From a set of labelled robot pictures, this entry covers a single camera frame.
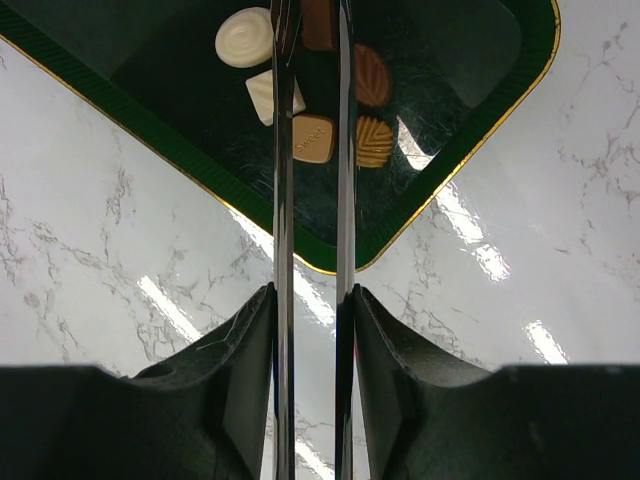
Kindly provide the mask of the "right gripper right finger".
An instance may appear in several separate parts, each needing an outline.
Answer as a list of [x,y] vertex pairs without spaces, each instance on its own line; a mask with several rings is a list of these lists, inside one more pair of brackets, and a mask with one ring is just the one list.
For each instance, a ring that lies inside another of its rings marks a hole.
[[375,479],[635,479],[635,365],[488,371],[354,291],[356,360]]

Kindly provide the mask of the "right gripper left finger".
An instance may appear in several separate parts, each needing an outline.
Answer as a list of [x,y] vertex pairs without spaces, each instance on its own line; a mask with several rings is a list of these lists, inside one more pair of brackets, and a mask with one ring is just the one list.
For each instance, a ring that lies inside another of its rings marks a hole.
[[256,479],[275,290],[133,377],[98,367],[1,371],[5,479]]

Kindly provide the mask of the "metal tongs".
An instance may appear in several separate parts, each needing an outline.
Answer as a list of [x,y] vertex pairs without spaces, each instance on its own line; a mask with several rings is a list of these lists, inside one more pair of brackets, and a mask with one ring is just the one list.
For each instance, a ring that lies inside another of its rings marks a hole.
[[274,433],[273,476],[296,476],[294,412],[294,259],[334,273],[336,280],[336,386],[334,476],[353,476],[352,391],[354,353],[353,290],[356,254],[356,75],[353,4],[338,1],[339,44],[334,55],[336,80],[327,95],[315,93],[312,103],[330,109],[335,121],[336,220],[335,239],[328,243],[295,224],[293,96],[294,79],[304,64],[306,47],[301,1],[273,1],[269,6],[273,30],[274,93],[273,248],[276,327],[273,345]]

